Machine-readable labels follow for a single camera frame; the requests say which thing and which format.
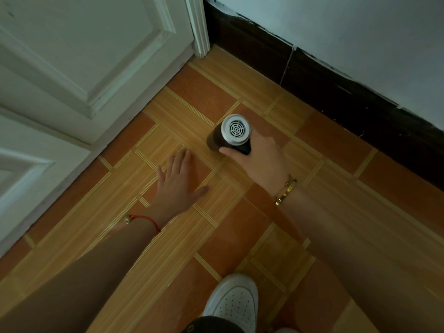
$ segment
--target finger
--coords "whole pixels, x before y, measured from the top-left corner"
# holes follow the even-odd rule
[[[180,166],[180,173],[188,175],[188,172],[190,171],[190,159],[191,151],[186,150],[185,157],[183,158],[182,165]]]
[[[210,190],[209,185],[205,185],[202,188],[199,188],[194,193],[191,194],[191,200],[193,203],[195,203],[198,199],[200,199],[202,196],[204,196],[206,193],[208,193]]]
[[[171,176],[171,172],[173,171],[173,163],[174,163],[174,154],[170,156],[168,159],[168,167],[166,168],[166,177],[169,178]]]
[[[183,159],[183,154],[184,153],[185,153],[184,150],[180,150],[176,154],[176,157],[174,158],[173,170],[172,170],[171,174],[179,174],[179,172],[180,172],[180,165],[182,164],[182,159]]]
[[[241,166],[244,166],[244,164],[246,164],[247,159],[248,159],[246,155],[243,155],[241,152],[238,152],[233,148],[221,147],[221,148],[219,148],[219,152],[232,158],[234,161],[236,161]]]
[[[159,165],[157,165],[157,188],[162,187],[164,181],[165,177],[162,173],[162,168]]]

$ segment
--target right hand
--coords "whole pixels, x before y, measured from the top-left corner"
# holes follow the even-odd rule
[[[251,152],[249,155],[221,147],[219,152],[229,156],[247,172],[248,176],[265,189],[271,196],[276,196],[282,188],[290,173],[285,166],[284,156],[271,137],[264,137],[252,128]]]

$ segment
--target hand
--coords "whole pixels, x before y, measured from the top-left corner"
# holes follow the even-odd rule
[[[262,136],[254,128],[251,131],[250,143],[249,155],[227,147],[221,147],[219,152],[240,164],[254,182],[271,196],[276,196],[285,186],[290,173],[286,169],[284,156],[273,138]]]
[[[188,192],[190,158],[191,152],[184,150],[179,151],[176,157],[170,156],[165,175],[157,166],[157,193],[145,214],[152,217],[161,228],[170,219],[187,211],[210,189],[204,186],[193,193]]]

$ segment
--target vent grille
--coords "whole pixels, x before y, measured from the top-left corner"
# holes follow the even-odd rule
[[[230,134],[235,138],[240,138],[245,134],[245,125],[240,120],[234,120],[228,127]]]

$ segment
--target white wall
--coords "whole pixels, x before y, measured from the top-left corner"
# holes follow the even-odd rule
[[[444,0],[217,0],[444,130]]]

